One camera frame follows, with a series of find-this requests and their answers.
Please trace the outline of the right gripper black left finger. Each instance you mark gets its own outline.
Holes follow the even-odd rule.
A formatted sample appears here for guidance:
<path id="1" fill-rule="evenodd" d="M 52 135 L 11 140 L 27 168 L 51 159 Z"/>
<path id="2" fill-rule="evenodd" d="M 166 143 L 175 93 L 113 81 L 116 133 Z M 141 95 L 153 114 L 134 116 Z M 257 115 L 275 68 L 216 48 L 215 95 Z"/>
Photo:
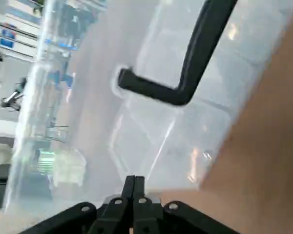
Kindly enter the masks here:
<path id="1" fill-rule="evenodd" d="M 101 207 L 89 202 L 78 203 L 40 223 L 22 234 L 112 234 L 117 231 L 129 207 L 135 176 L 126 177 L 120 195 L 107 197 Z"/>

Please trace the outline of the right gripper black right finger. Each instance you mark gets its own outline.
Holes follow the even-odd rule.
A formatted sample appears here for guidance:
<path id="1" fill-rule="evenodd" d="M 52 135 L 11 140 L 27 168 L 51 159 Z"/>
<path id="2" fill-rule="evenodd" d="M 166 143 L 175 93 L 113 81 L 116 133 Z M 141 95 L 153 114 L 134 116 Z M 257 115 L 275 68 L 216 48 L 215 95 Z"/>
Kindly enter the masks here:
<path id="1" fill-rule="evenodd" d="M 181 201 L 165 205 L 145 195 L 145 178 L 135 177 L 135 234 L 236 234 L 237 231 Z"/>

